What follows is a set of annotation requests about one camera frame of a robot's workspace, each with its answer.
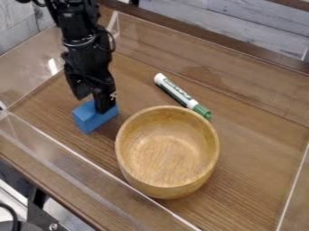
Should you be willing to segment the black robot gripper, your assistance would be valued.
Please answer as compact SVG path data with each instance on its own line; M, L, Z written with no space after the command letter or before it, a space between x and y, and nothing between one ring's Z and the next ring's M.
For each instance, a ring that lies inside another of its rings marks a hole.
M116 87L108 65L116 49L110 32L98 26L88 41L68 43L61 53L68 86L77 100L92 92L93 106L98 114L116 104Z

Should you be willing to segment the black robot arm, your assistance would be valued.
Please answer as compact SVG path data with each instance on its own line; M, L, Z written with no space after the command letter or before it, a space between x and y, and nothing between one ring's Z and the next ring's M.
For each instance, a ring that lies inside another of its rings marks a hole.
M108 70L116 42L112 33L97 21L96 0L15 0L45 7L61 31L64 73L77 100L92 95L93 108L100 114L116 105L116 83Z

